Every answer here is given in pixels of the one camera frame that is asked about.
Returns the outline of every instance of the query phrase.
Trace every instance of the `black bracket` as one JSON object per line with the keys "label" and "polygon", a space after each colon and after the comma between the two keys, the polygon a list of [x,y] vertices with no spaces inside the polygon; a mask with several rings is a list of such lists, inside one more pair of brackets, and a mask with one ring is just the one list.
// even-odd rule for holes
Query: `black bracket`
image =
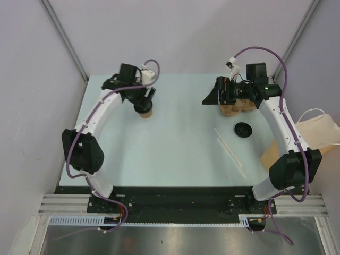
{"label": "black bracket", "polygon": [[[322,155],[320,150],[305,151],[309,170],[309,183],[311,183],[318,170]],[[304,185],[304,163],[301,152],[289,151],[275,162],[269,169],[269,178],[271,183],[278,190],[287,187]]]}
{"label": "black bracket", "polygon": [[[76,130],[69,129],[65,129],[62,133],[65,160],[69,155],[71,144],[77,134]],[[89,174],[94,174],[101,168],[103,162],[104,153],[96,138],[90,133],[80,134],[71,155],[70,165],[76,170],[83,169]]]}

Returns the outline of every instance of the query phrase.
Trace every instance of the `white cable clip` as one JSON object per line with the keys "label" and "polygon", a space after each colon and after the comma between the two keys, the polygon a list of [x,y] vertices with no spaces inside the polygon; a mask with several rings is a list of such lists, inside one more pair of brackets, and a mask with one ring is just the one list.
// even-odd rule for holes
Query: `white cable clip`
{"label": "white cable clip", "polygon": [[83,121],[82,125],[83,125],[85,128],[88,127],[86,120]]}

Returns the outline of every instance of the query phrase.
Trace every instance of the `white stick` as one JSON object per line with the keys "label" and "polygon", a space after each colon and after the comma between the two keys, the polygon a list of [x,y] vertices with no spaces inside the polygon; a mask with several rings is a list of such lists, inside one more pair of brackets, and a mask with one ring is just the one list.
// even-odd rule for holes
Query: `white stick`
{"label": "white stick", "polygon": [[229,150],[229,152],[231,153],[231,155],[234,157],[234,159],[236,160],[236,162],[238,163],[238,165],[240,167],[242,167],[242,163],[239,161],[239,159],[236,157],[235,153],[229,148],[229,146],[227,145],[227,143],[223,140],[223,138],[221,137],[221,135],[219,134],[219,132],[217,131],[217,128],[214,128],[216,134],[218,135],[218,137],[221,139],[221,141],[224,143],[225,147],[227,148],[227,150]]}
{"label": "white stick", "polygon": [[223,144],[223,142],[221,141],[220,138],[217,138],[218,143],[222,146],[222,148],[225,150],[225,152],[230,156],[230,158],[232,159],[233,163],[235,164],[235,166],[238,168],[240,174],[242,175],[242,177],[245,179],[247,176],[244,174],[244,172],[242,171],[242,169],[238,166],[237,162],[234,160],[234,158],[232,157],[232,155],[228,152],[228,149],[225,147],[225,145]]}

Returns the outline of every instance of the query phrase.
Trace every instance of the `curved white arm segment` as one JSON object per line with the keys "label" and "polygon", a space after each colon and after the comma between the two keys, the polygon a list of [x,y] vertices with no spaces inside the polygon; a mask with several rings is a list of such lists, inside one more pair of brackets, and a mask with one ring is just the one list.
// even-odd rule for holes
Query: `curved white arm segment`
{"label": "curved white arm segment", "polygon": [[[283,115],[280,113],[279,101],[280,97],[270,97],[269,100],[263,100],[260,104],[259,110],[268,122],[268,125],[278,144],[280,152],[279,156],[281,157],[283,154],[288,153],[290,150],[293,150],[295,152],[299,152],[300,150],[295,144],[293,134],[288,127],[285,119],[283,118]],[[296,128],[291,115],[287,110],[285,99],[283,99],[283,108],[285,109],[285,113],[290,123],[293,125],[293,128],[297,134],[297,137],[299,138],[303,150],[306,151],[308,144],[303,140],[298,129]]]}
{"label": "curved white arm segment", "polygon": [[[295,140],[290,128],[288,127],[285,119],[280,113],[279,101],[280,97],[271,97],[269,98],[269,100],[263,100],[260,104],[259,110],[268,122],[274,138],[277,141],[279,148],[279,157],[281,157],[282,155],[287,154],[290,150],[293,150],[295,152],[299,152],[300,150],[295,144]],[[285,113],[290,123],[292,124],[297,137],[299,138],[303,150],[306,151],[309,145],[306,143],[306,141],[303,140],[302,136],[297,130],[291,118],[291,115],[287,110],[285,99],[283,99],[283,108],[285,109]],[[276,189],[272,185],[269,177],[253,187],[253,194],[255,196],[255,199],[258,201],[268,200],[270,197],[278,194],[279,192],[280,190]]]}
{"label": "curved white arm segment", "polygon": [[[87,118],[91,115],[96,105],[99,102],[102,103],[99,106],[99,108],[96,110],[94,115],[92,116],[86,128],[82,131],[83,134],[91,133],[97,139],[97,141],[99,140],[100,134],[108,118],[111,116],[113,110],[122,103],[122,97],[121,97],[121,94],[119,93],[113,93],[108,98],[106,98],[105,101],[103,101],[103,98],[111,91],[112,90],[110,89],[105,89],[101,91],[98,101],[96,102],[95,106],[92,108],[90,113],[85,118],[85,120],[87,120]],[[79,131],[81,129],[81,127],[85,123],[85,120],[83,121],[83,123],[80,123],[75,127],[76,131]]]}
{"label": "curved white arm segment", "polygon": [[86,174],[87,179],[89,180],[93,188],[92,194],[96,195],[97,191],[105,198],[108,198],[111,195],[113,185],[107,180],[105,173],[102,169],[95,172],[94,174],[89,174],[88,172],[82,170],[80,170],[79,172],[82,174]]}
{"label": "curved white arm segment", "polygon": [[[96,112],[93,114],[90,122],[86,125],[85,129],[82,131],[83,134],[91,133],[97,141],[99,141],[100,134],[108,120],[111,116],[113,110],[120,104],[122,104],[122,97],[119,93],[113,93],[112,95],[108,96],[105,101],[103,98],[109,94],[112,90],[105,89],[102,90],[100,93],[100,97],[90,113],[86,116],[85,120],[89,118],[92,114],[98,103],[101,103],[100,106],[97,108]],[[84,125],[85,120],[78,124],[75,129],[79,131],[81,127]],[[105,176],[103,169],[101,168],[94,174],[89,174],[85,171],[79,171],[82,174],[85,174],[91,183],[92,188],[94,189],[92,193],[96,195],[95,191],[97,191],[102,196],[108,198],[111,195],[113,190],[113,185]]]}

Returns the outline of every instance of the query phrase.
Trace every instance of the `white wall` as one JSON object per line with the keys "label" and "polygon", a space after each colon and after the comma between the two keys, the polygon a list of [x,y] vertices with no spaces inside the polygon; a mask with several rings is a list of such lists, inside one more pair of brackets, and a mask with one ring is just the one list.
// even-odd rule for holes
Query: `white wall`
{"label": "white wall", "polygon": [[[321,108],[340,125],[340,1],[323,0],[287,62],[287,104],[295,121],[310,108]],[[319,113],[306,114],[306,118]],[[340,241],[340,148],[325,155],[312,184],[321,193]]]}
{"label": "white wall", "polygon": [[[259,45],[283,55],[312,0],[50,0],[89,74],[157,59],[162,73],[224,73],[238,51]],[[247,52],[246,63],[278,65]]]}
{"label": "white wall", "polygon": [[52,191],[84,84],[37,0],[0,8],[0,254]]}

